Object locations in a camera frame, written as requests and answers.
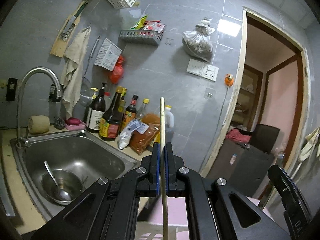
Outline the plastic bag hanging on wall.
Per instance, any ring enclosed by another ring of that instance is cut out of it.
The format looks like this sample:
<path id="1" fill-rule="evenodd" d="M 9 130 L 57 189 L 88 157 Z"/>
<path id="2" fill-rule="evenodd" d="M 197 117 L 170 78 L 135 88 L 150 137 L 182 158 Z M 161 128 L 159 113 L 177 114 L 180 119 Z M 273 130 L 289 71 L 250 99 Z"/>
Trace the plastic bag hanging on wall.
<path id="1" fill-rule="evenodd" d="M 210 62 L 213 57 L 213 43 L 210 40 L 215 28 L 211 27 L 212 20 L 203 18 L 195 25 L 193 31 L 184 31 L 182 44 L 185 52 L 192 57 Z"/>

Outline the pink floral table cover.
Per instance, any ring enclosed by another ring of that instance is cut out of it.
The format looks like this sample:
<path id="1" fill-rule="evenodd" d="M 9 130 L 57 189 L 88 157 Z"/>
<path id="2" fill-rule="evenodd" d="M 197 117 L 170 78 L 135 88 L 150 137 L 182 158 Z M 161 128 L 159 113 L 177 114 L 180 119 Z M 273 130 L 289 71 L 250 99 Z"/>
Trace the pink floral table cover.
<path id="1" fill-rule="evenodd" d="M 169 239 L 189 239 L 184 198 L 168 198 Z M 163 239 L 163 207 L 161 198 L 141 198 L 135 239 Z"/>

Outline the red plastic bag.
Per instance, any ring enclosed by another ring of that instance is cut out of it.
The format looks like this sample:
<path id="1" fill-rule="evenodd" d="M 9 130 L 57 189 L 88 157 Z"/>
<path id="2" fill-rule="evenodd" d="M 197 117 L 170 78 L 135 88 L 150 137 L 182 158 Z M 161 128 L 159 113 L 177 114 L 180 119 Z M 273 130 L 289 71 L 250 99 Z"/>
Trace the red plastic bag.
<path id="1" fill-rule="evenodd" d="M 112 84 L 117 84 L 120 79 L 123 77 L 124 74 L 124 68 L 123 64 L 125 62 L 125 59 L 122 55 L 118 58 L 116 65 L 114 66 L 114 69 L 109 73 L 108 77 Z"/>

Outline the dark grey cabinet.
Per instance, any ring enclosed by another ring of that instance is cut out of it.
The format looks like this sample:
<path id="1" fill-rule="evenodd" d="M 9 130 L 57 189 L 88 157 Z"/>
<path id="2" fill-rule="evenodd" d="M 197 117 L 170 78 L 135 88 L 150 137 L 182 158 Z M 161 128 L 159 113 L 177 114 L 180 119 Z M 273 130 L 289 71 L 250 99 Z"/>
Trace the dark grey cabinet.
<path id="1" fill-rule="evenodd" d="M 252 197 L 274 161 L 271 152 L 279 132 L 279 128 L 263 124 L 252 132 L 231 129 L 207 178 L 224 178 L 242 194 Z"/>

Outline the white plastic jug yellow cap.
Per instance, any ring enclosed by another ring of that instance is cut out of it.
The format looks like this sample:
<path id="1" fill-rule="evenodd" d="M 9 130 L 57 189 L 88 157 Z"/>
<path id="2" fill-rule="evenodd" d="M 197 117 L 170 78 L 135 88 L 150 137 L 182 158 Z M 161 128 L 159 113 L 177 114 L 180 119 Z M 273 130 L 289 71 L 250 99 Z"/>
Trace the white plastic jug yellow cap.
<path id="1" fill-rule="evenodd" d="M 165 131 L 171 131 L 174 128 L 174 115 L 171 112 L 171 106 L 165 105 Z"/>

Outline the orange wall hook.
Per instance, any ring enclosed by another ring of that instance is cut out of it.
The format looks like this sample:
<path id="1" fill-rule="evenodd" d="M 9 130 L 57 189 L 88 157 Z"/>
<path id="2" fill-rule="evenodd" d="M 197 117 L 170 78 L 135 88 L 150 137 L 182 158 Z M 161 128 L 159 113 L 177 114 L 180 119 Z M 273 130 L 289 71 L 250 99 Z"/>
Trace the orange wall hook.
<path id="1" fill-rule="evenodd" d="M 232 87 L 233 83 L 234 83 L 234 77 L 232 74 L 226 74 L 225 75 L 225 79 L 224 79 L 225 85 L 227 87 Z"/>

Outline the grey wall spice shelf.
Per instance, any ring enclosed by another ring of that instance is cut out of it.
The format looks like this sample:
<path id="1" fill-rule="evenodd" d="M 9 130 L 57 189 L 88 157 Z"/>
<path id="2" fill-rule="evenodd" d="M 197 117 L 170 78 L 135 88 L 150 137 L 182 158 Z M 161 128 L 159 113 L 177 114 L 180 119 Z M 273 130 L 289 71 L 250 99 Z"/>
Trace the grey wall spice shelf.
<path id="1" fill-rule="evenodd" d="M 163 34 L 154 30 L 130 29 L 121 30 L 119 38 L 127 43 L 159 46 L 163 38 Z"/>

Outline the orange spice powder bag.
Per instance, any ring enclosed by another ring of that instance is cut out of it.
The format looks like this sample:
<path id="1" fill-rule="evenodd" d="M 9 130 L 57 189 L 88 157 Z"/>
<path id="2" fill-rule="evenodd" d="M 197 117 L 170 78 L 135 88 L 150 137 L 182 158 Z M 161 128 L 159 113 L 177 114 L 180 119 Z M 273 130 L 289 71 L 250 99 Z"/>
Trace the orange spice powder bag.
<path id="1" fill-rule="evenodd" d="M 148 113 L 142 118 L 142 124 L 140 127 L 141 133 L 135 130 L 132 133 L 132 137 L 129 146 L 138 155 L 141 155 L 148 144 L 155 138 L 160 132 L 161 120 L 160 117 L 154 113 Z"/>

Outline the white wall socket panel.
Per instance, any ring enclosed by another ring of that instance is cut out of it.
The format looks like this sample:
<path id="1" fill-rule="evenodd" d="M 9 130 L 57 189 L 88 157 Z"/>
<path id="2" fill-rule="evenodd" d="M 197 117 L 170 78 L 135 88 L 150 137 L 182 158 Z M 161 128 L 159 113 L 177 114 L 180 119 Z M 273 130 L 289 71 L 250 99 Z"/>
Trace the white wall socket panel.
<path id="1" fill-rule="evenodd" d="M 200 76 L 204 79 L 215 82 L 217 78 L 217 74 L 219 72 L 219 68 L 210 64 L 206 64 L 205 62 L 202 62 L 202 61 L 190 59 L 187 66 L 187 72 L 189 74 L 194 74 L 196 76 Z"/>

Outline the dark wine bottle white label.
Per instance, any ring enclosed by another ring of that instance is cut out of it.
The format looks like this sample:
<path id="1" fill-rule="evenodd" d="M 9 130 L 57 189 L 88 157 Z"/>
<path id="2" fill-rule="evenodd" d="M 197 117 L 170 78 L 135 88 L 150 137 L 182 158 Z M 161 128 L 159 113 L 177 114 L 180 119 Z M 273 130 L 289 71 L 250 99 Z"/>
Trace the dark wine bottle white label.
<path id="1" fill-rule="evenodd" d="M 88 109 L 86 129 L 92 133 L 99 133 L 100 121 L 106 111 L 104 95 L 107 83 L 103 82 L 102 84 L 102 88 L 99 90 L 98 95 L 93 99 Z"/>

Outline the spoon in sink bowl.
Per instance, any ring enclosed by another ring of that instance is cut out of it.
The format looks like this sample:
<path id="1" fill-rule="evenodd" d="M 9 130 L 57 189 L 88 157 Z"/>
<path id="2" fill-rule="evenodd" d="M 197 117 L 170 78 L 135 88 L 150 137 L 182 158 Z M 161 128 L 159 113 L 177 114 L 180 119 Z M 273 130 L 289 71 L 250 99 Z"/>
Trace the spoon in sink bowl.
<path id="1" fill-rule="evenodd" d="M 71 201 L 71 197 L 69 195 L 69 193 L 64 190 L 58 183 L 57 183 L 57 180 L 55 179 L 54 175 L 53 175 L 53 172 L 51 171 L 50 169 L 50 166 L 48 164 L 47 161 L 44 161 L 44 166 L 48 172 L 48 174 L 50 175 L 51 179 L 53 180 L 55 186 L 56 186 L 56 195 L 57 195 L 57 198 L 59 198 L 59 200 L 61 201 L 65 201 L 65 202 L 69 202 Z"/>

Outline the steel bowl in sink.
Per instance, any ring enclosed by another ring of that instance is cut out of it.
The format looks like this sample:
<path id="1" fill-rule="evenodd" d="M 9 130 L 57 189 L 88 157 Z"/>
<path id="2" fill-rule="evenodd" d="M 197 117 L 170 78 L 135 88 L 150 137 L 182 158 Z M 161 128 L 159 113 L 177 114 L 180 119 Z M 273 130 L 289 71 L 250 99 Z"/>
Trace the steel bowl in sink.
<path id="1" fill-rule="evenodd" d="M 51 176 L 46 173 L 41 179 L 41 186 L 50 200 L 60 205 L 68 205 L 82 193 L 84 187 L 81 180 L 74 173 L 63 169 L 55 169 L 52 173 L 59 187 L 69 194 L 70 200 L 59 198 L 56 184 Z"/>

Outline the wooden cutting board hanging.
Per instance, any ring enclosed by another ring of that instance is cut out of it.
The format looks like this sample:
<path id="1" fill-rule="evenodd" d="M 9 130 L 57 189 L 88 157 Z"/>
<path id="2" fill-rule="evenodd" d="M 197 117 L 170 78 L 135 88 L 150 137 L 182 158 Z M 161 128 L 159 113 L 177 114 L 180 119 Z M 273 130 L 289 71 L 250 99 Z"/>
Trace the wooden cutting board hanging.
<path id="1" fill-rule="evenodd" d="M 50 54 L 57 56 L 57 57 L 63 57 L 65 50 L 68 46 L 68 43 L 77 27 L 77 25 L 80 22 L 82 11 L 85 9 L 85 7 L 88 5 L 88 2 L 81 1 L 75 12 L 70 14 L 67 17 L 67 20 L 63 24 L 62 28 L 60 29 L 53 46 L 51 48 Z"/>

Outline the small sauce bottle red cap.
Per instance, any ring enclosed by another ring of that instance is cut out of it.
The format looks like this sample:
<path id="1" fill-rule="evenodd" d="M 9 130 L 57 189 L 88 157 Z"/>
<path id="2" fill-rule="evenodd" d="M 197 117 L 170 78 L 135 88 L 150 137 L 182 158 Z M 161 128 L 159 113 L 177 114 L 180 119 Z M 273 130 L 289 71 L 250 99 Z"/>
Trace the small sauce bottle red cap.
<path id="1" fill-rule="evenodd" d="M 130 104 L 125 109 L 120 132 L 128 125 L 130 121 L 132 121 L 135 118 L 137 113 L 137 109 L 136 109 L 137 100 L 138 100 L 138 96 L 134 94 Z"/>

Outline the stainless steel sink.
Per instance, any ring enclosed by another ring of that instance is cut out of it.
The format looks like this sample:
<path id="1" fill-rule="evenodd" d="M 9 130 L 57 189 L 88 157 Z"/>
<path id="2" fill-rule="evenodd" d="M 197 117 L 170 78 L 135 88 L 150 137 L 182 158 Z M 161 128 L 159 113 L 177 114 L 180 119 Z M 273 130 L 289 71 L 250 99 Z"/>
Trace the stainless steel sink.
<path id="1" fill-rule="evenodd" d="M 16 139 L 11 139 L 10 144 L 23 185 L 45 221 L 63 209 L 49 199 L 42 187 L 42 177 L 47 173 L 45 161 L 53 170 L 75 174 L 84 188 L 101 177 L 120 178 L 140 165 L 140 161 L 118 150 L 116 142 L 102 141 L 85 130 L 39 135 L 29 140 L 31 145 L 27 148 L 17 148 Z"/>

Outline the white box on wall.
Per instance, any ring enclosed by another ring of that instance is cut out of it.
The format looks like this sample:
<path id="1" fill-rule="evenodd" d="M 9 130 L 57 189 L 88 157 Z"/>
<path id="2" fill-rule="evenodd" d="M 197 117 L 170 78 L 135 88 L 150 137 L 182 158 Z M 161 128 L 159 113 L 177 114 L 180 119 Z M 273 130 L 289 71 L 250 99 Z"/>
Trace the white box on wall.
<path id="1" fill-rule="evenodd" d="M 116 46 L 108 38 L 105 38 L 99 49 L 97 57 L 95 58 L 94 65 L 112 71 L 121 53 L 122 50 L 118 46 Z"/>

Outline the loofah sponge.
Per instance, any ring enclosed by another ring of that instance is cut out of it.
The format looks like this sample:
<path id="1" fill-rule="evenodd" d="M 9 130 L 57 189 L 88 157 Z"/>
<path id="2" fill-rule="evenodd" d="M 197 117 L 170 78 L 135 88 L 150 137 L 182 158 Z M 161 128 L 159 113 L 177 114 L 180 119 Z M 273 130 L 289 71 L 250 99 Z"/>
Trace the loofah sponge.
<path id="1" fill-rule="evenodd" d="M 49 131 L 50 120 L 45 115 L 32 115 L 28 121 L 28 131 L 31 134 L 41 134 Z"/>

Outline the hanging beige dish cloth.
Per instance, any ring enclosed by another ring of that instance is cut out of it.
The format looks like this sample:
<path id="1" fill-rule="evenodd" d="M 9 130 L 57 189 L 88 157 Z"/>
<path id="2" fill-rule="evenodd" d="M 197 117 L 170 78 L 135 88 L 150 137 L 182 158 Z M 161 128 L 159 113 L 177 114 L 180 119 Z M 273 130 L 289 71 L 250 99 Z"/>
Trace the hanging beige dish cloth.
<path id="1" fill-rule="evenodd" d="M 66 59 L 60 84 L 63 86 L 62 104 L 66 110 L 66 118 L 73 116 L 73 109 L 80 100 L 84 57 L 91 33 L 91 27 L 77 33 L 73 42 L 64 53 Z"/>

